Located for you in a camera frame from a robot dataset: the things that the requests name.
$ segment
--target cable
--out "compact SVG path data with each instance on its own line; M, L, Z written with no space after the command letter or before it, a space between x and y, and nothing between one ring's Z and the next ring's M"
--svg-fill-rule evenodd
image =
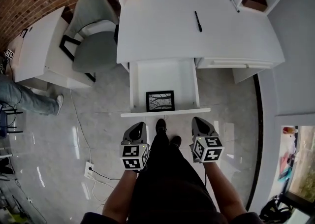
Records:
M77 109L75 107L75 104L74 104L74 101L73 101L73 98L72 98L72 91L70 89L70 96L71 96L71 100L72 100L72 103L73 103L73 106L74 106L74 110L75 110L75 115L77 116L77 120L79 122L79 125L80 125L80 129L82 131L82 134L83 134L83 137L84 137L84 140L86 141L87 145L88 145L88 148L89 148L89 152L90 152L90 163L92 163L92 155L91 155L91 148L90 148L90 145L87 141L87 139L85 138L85 135L84 135L84 132L83 132L83 129L82 129L82 126L81 126L81 123L80 123L80 120L79 120L79 117L78 117L78 112L77 112Z
M97 209L96 210L98 210L101 206L104 206L105 204L101 204L101 205L99 205L98 207L97 207Z
M103 184L103 185L107 185L108 187L112 188L112 189L115 189L114 187L110 186L109 184L107 183L104 183L104 182L101 182L100 180L97 180L95 179L96 182L99 182L100 184Z
M207 186L207 174L206 174L206 170L205 170L205 186Z
M18 180L15 180L16 185L21 189L22 193L24 194L25 198L27 199L27 201L32 205L32 207L41 215L41 217L44 219L45 224L47 224L48 222L46 221L45 217L41 214L41 212L33 205L32 202L29 201L29 198L26 196L25 192L23 191L21 184Z
M110 179L110 178L108 178L108 177L106 177L106 176L104 176L104 175L102 175L102 174L99 174L97 171L94 171L94 170L92 169L92 167L89 167L89 170L90 170L90 171L93 171L93 172L95 172L96 174L98 174L99 176L104 177L104 178L109 179L109 180L114 180L114 181L119 181L119 180L120 180L120 179Z
M95 188L96 182L102 183L102 184L107 185L107 186L109 186L109 185L106 184L106 183L103 183L103 182L101 182L101 181L97 181L94 177L92 177L92 178L93 178L93 180L94 180L94 185L93 185L93 188L92 188L92 194L93 194L94 198L95 198L96 200L98 200L99 202L105 202L108 197L107 197L106 199L104 199L104 200L100 200L100 199L98 199L98 198L94 195L93 190L94 190L94 188Z

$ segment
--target picture frame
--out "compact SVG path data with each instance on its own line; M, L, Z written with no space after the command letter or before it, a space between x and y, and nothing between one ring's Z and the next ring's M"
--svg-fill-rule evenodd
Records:
M174 111L174 91L146 92L147 112Z

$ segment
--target person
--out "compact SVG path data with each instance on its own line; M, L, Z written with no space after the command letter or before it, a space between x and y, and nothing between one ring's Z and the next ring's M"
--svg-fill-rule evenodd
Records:
M151 146L148 169L126 170L108 197L102 215L86 213L81 224L261 224L247 213L239 195L215 162L203 163L220 213L198 174L181 154L181 138L170 142L166 123L159 119Z
M0 73L0 104L44 115L58 115L63 105L63 95L57 99L34 94L30 89L15 83L12 78Z

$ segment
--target electrical cord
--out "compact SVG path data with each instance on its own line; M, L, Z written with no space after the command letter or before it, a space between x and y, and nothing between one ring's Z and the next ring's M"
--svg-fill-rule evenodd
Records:
M16 185L20 188L20 190L22 191L22 193L24 194L25 198L27 199L27 201L32 205L32 207L41 215L41 217L44 219L45 224L47 224L48 222L46 221L45 217L41 214L41 212L33 205L32 202L29 201L29 198L26 196L25 192L23 191L21 184L18 180L15 180Z
M90 152L90 163L92 163L91 148L90 148L90 145L89 145L89 143L88 143L88 141L87 141L87 139L86 139L86 137L85 137L85 135L84 135L84 132L83 132L83 129L82 129L82 126L81 126L81 123L80 123L79 117L78 117L77 108L75 107L75 104L74 104L74 101L73 101L73 98L72 98L72 91L71 91L71 89L70 89L70 96L71 96L71 100L72 100L72 103L73 103L73 106L74 106L75 115L77 116L77 120L78 120L79 125L80 125L81 132L82 132L83 137L84 137L84 140L85 140L85 142L87 143L88 148L89 148L89 152Z
M110 187L110 188L112 188L112 189L115 189L115 188L113 188L112 186L110 186L109 184L107 184L107 183L105 183L105 182L101 182L100 180L97 180L97 179L95 179L95 181L98 182L98 183L100 183L100 184L106 185L106 186L108 186L108 187Z
M21 204L20 204L20 203L18 202L18 200L13 196L13 193L11 192L11 190L10 190L9 186L7 185L7 183L5 183L5 186L7 187L8 191L10 192L10 194L11 194L11 196L12 196L14 202L15 202L15 206L19 209L19 211L20 211L21 213L25 214L25 216L26 216L27 218L31 219L31 217L30 217L30 215L28 214L28 212L25 211L25 210L22 208Z
M99 205L98 207L97 207L97 209L96 210L98 210L101 206L104 206L105 204L101 204L101 205Z
M98 200L99 202L105 202L105 200L107 199L104 199L104 200L100 200L100 199L98 199L96 196L95 196L95 194L94 194L94 192L93 192L93 190L94 190L94 188L95 188L95 185L96 185L96 179L95 178L93 178L93 180L94 180L94 185L93 185L93 188L92 188L92 194L93 194L93 196L94 196L94 198L96 199L96 200Z
M108 178L108 177L106 177L106 176L104 176L104 175L102 175L102 174L99 174L97 171L94 171L94 170L92 169L92 167L89 167L89 170L90 170L90 171L93 171L93 172L95 172L96 174L98 174L99 176L104 177L104 178L109 179L109 180L114 180L114 181L119 181L119 180L120 180L120 179L110 179L110 178Z
M205 186L207 186L207 174L206 174L206 170L205 170Z

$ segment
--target open drawer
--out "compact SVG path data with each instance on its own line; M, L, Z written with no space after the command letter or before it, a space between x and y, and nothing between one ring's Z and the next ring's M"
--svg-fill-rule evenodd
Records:
M129 65L130 113L121 117L159 116L209 112L199 108L193 59L132 62ZM174 111L147 112L146 92L174 91Z

